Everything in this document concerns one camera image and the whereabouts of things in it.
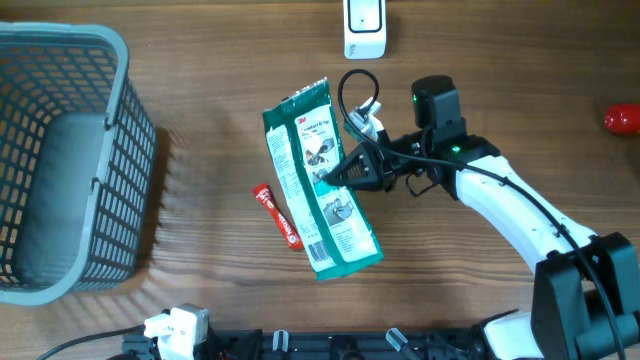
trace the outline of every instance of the plastic mesh basket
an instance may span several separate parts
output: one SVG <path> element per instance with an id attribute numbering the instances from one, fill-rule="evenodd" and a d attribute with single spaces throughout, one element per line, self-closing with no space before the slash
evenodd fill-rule
<path id="1" fill-rule="evenodd" d="M 156 134 L 102 26 L 0 22 L 0 302 L 135 269 Z"/>

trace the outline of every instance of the green and white packet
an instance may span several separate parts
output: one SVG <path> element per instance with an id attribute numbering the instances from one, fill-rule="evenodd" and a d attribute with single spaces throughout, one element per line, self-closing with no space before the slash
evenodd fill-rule
<path id="1" fill-rule="evenodd" d="M 329 82 L 262 113 L 267 146 L 317 279 L 350 275 L 384 257 L 355 193 L 322 180 L 344 159 Z"/>

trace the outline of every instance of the wood grain surface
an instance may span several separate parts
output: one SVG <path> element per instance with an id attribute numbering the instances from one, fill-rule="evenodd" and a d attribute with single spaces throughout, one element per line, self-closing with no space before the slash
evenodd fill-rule
<path id="1" fill-rule="evenodd" d="M 385 260 L 316 283 L 250 193 L 268 182 L 284 206 L 261 112 L 354 67 L 379 78 L 392 137 L 415 129 L 411 83 L 453 77 L 470 133 L 488 138 L 531 186 L 596 232 L 640 245 L 640 138 L 611 136 L 607 106 L 640 99 L 637 5 L 390 1 L 384 58 L 342 54 L 334 3 L 2 10 L 5 21 L 100 23 L 130 48 L 129 75 L 159 146 L 139 270 L 108 292 L 47 306 L 0 306 L 0 357 L 34 359 L 82 335 L 140 324 L 183 302 L 217 329 L 385 330 L 467 326 L 530 308 L 533 278 L 480 215 L 442 189 L 414 199 L 362 193 Z M 351 107 L 372 91 L 353 79 Z M 355 146 L 345 141 L 348 152 Z M 120 339 L 69 349 L 104 359 Z M 632 349 L 629 358 L 640 358 Z"/>

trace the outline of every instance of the red stick packet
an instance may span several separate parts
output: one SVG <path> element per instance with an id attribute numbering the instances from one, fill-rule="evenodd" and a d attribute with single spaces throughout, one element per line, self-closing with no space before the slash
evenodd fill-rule
<path id="1" fill-rule="evenodd" d="M 287 240 L 289 248 L 296 251 L 303 250 L 304 244 L 302 244 L 298 231 L 293 225 L 291 225 L 289 220 L 282 215 L 280 209 L 278 209 L 278 205 L 276 205 L 276 201 L 273 199 L 273 193 L 271 192 L 269 185 L 261 184 L 254 187 L 251 192 L 271 214 L 271 217 L 273 217 L 276 224 L 278 224 L 278 228 L 280 229 L 282 236 L 284 236 L 284 239 Z"/>

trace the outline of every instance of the black cable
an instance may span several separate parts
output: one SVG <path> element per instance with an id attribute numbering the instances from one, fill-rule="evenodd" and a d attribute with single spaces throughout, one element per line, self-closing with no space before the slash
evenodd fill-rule
<path id="1" fill-rule="evenodd" d="M 364 75 L 368 76 L 371 80 L 373 80 L 373 83 L 375 85 L 375 97 L 374 97 L 374 99 L 377 99 L 377 97 L 378 97 L 378 93 L 379 93 L 379 90 L 380 90 L 380 85 L 378 84 L 378 80 L 376 79 L 376 77 L 372 73 L 370 73 L 369 71 L 364 70 L 364 69 L 351 70 L 351 71 L 347 72 L 342 77 L 342 79 L 340 80 L 340 84 L 338 85 L 338 107 L 340 108 L 340 112 L 342 113 L 342 116 L 344 117 L 345 122 L 347 122 L 347 124 L 349 124 L 349 126 L 351 126 L 355 132 L 358 132 L 358 128 L 355 126 L 355 124 L 353 123 L 353 121 L 351 121 L 351 118 L 349 117 L 349 113 L 347 112 L 347 109 L 345 108 L 345 105 L 344 105 L 344 99 L 342 98 L 342 90 L 344 89 L 344 84 L 346 83 L 347 79 L 353 74 L 364 74 Z M 372 101 L 368 105 L 368 108 L 370 108 L 373 105 L 373 103 L 374 102 Z M 573 251 L 576 254 L 576 256 L 578 257 L 578 260 L 580 261 L 580 263 L 584 267 L 584 270 L 587 273 L 587 276 L 590 278 L 591 281 L 593 281 L 593 284 L 595 285 L 596 290 L 598 291 L 598 295 L 600 296 L 600 300 L 602 301 L 602 304 L 604 306 L 605 312 L 607 314 L 607 319 L 609 320 L 609 327 L 611 328 L 611 333 L 613 334 L 613 341 L 614 341 L 614 345 L 616 347 L 616 351 L 618 353 L 618 359 L 620 359 L 620 360 L 626 359 L 626 356 L 625 356 L 625 353 L 624 353 L 624 345 L 622 344 L 622 338 L 620 336 L 620 330 L 618 329 L 618 323 L 617 323 L 617 321 L 615 319 L 615 315 L 613 313 L 613 308 L 611 307 L 611 302 L 609 301 L 609 297 L 607 296 L 607 293 L 604 290 L 604 286 L 602 285 L 602 282 L 600 281 L 600 278 L 598 277 L 598 275 L 596 274 L 595 270 L 591 266 L 591 263 L 587 260 L 586 256 L 582 252 L 582 249 L 580 248 L 580 246 L 578 246 L 578 243 L 576 243 L 576 241 L 573 239 L 573 237 L 571 237 L 571 235 L 567 231 L 566 227 L 563 224 L 560 224 L 560 222 L 558 220 L 556 220 L 555 217 L 553 217 L 553 215 L 549 212 L 549 210 L 547 210 L 547 208 L 545 208 L 544 205 L 542 205 L 535 197 L 533 197 L 533 195 L 531 195 L 526 190 L 524 190 L 523 188 L 521 188 L 520 186 L 518 186 L 517 184 L 512 182 L 506 176 L 503 177 L 503 176 L 500 176 L 498 174 L 495 174 L 495 173 L 492 173 L 490 171 L 487 171 L 485 169 L 482 169 L 482 168 L 479 168 L 479 167 L 476 167 L 476 166 L 472 166 L 472 165 L 468 165 L 468 164 L 465 164 L 465 163 L 455 163 L 455 162 L 446 161 L 446 160 L 429 159 L 429 158 L 417 157 L 417 156 L 412 156 L 412 155 L 399 153 L 397 151 L 393 151 L 393 150 L 391 150 L 391 149 L 389 149 L 389 148 L 387 148 L 385 146 L 380 145 L 378 142 L 372 140 L 371 138 L 369 138 L 366 135 L 365 136 L 360 136 L 360 137 L 362 139 L 364 139 L 366 142 L 368 142 L 369 144 L 371 144 L 373 147 L 375 147 L 378 151 L 381 151 L 383 153 L 395 155 L 397 157 L 405 158 L 407 160 L 421 162 L 423 164 L 444 165 L 444 166 L 453 167 L 453 168 L 455 168 L 455 169 L 457 169 L 459 171 L 462 171 L 462 170 L 466 169 L 466 170 L 471 170 L 471 171 L 477 172 L 479 174 L 482 174 L 482 175 L 485 175 L 485 176 L 490 177 L 492 179 L 495 179 L 495 180 L 503 183 L 504 185 L 507 185 L 507 186 L 511 187 L 516 192 L 518 192 L 519 194 L 524 196 L 527 200 L 529 200 L 529 202 L 531 202 L 531 204 L 533 204 L 547 219 L 549 219 L 551 224 L 553 224 L 553 226 L 556 229 L 558 229 L 558 234 L 564 236 L 564 238 L 567 240 L 567 242 L 569 243 L 571 248 L 573 248 Z"/>
<path id="2" fill-rule="evenodd" d="M 89 336 L 84 336 L 75 340 L 71 340 L 68 341 L 64 344 L 60 344 L 56 347 L 54 347 L 53 349 L 47 351 L 46 353 L 40 355 L 40 357 L 37 360 L 45 360 L 48 359 L 50 357 L 52 357 L 53 355 L 59 353 L 60 351 L 66 349 L 66 348 L 70 348 L 74 345 L 78 345 L 78 344 L 82 344 L 88 341 L 93 341 L 93 340 L 99 340 L 99 339 L 105 339 L 108 337 L 112 337 L 112 336 L 118 336 L 118 335 L 124 335 L 124 334 L 128 334 L 128 333 L 132 333 L 132 332 L 139 332 L 139 331 L 144 331 L 145 326 L 144 325 L 138 325 L 138 326 L 134 326 L 134 327 L 130 327 L 128 329 L 122 329 L 122 330 L 115 330 L 115 331 L 109 331 L 109 332 L 104 332 L 104 333 L 100 333 L 100 334 L 93 334 L 93 335 L 89 335 Z"/>

